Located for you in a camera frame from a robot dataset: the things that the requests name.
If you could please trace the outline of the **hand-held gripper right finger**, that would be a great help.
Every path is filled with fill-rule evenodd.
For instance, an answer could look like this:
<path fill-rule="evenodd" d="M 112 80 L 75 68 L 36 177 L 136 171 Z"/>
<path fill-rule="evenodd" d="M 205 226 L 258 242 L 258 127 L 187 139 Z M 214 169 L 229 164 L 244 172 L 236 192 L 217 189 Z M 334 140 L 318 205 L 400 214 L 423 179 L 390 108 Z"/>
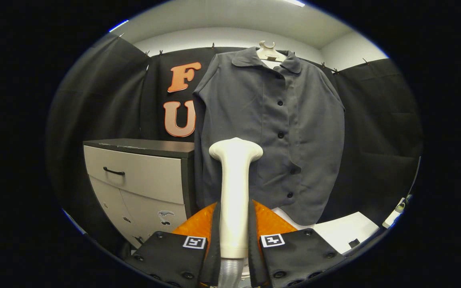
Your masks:
<path fill-rule="evenodd" d="M 305 288 L 346 260 L 313 228 L 297 230 L 258 201 L 249 201 L 248 225 L 253 287 Z"/>

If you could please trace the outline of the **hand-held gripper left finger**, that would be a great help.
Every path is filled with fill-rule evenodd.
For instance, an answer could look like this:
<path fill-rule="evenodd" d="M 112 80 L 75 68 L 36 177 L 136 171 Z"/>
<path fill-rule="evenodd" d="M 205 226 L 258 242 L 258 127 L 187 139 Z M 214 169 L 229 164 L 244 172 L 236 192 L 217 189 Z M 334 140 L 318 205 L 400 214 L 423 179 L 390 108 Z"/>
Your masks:
<path fill-rule="evenodd" d="M 124 262 L 165 288 L 208 288 L 220 270 L 220 203 L 211 204 L 172 232 L 156 231 Z"/>

